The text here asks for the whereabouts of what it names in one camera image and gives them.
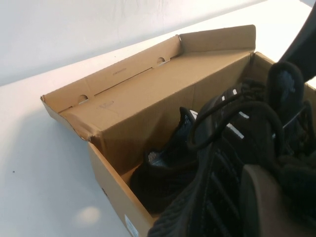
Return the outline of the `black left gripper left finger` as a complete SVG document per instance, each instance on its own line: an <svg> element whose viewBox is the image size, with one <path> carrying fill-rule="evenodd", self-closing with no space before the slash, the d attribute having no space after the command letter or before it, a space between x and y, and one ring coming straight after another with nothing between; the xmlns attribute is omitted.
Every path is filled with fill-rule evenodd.
<svg viewBox="0 0 316 237"><path fill-rule="evenodd" d="M298 227L282 201L275 178L258 165L245 165L241 176L240 216L245 237L296 237Z"/></svg>

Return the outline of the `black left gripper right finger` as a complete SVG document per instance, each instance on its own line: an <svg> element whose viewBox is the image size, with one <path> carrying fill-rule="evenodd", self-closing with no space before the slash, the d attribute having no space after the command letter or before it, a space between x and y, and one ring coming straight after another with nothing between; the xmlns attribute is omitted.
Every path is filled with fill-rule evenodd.
<svg viewBox="0 0 316 237"><path fill-rule="evenodd" d="M303 75L304 82L316 76L315 3L298 35L279 61L287 61L297 66Z"/></svg>

